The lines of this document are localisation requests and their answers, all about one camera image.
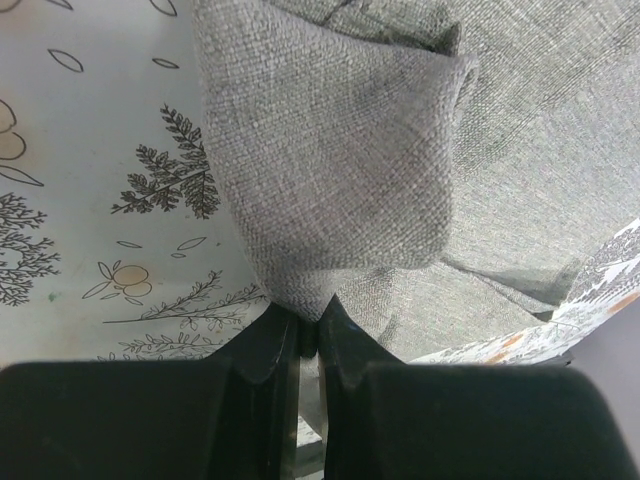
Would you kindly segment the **grey cloth napkin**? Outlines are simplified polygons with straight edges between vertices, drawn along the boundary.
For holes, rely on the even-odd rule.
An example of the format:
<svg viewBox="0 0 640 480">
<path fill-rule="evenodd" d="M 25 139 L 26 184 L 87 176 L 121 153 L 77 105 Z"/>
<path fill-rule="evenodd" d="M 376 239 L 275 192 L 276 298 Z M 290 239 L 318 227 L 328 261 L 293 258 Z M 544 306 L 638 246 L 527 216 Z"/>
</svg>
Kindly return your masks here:
<svg viewBox="0 0 640 480">
<path fill-rule="evenodd" d="M 635 1 L 197 1 L 203 138 L 267 295 L 404 360 L 529 362 L 639 283 Z"/>
</svg>

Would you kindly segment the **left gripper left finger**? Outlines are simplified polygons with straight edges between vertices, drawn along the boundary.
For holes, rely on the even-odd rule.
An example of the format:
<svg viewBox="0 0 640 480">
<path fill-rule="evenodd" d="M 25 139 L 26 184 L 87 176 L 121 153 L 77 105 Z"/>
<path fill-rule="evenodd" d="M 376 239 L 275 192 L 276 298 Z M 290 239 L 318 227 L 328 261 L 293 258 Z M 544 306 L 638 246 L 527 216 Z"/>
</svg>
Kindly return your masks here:
<svg viewBox="0 0 640 480">
<path fill-rule="evenodd" d="M 213 357 L 231 362 L 211 446 L 211 479 L 294 477 L 298 317 L 271 304 Z"/>
</svg>

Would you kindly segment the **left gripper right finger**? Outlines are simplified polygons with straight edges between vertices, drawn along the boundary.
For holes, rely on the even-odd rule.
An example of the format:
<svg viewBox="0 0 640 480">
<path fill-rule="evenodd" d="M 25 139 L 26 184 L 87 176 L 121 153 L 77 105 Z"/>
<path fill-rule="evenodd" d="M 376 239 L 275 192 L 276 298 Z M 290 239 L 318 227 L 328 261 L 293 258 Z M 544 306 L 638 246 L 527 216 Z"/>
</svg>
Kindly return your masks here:
<svg viewBox="0 0 640 480">
<path fill-rule="evenodd" d="M 408 368 L 333 297 L 319 322 L 327 479 L 408 479 Z"/>
</svg>

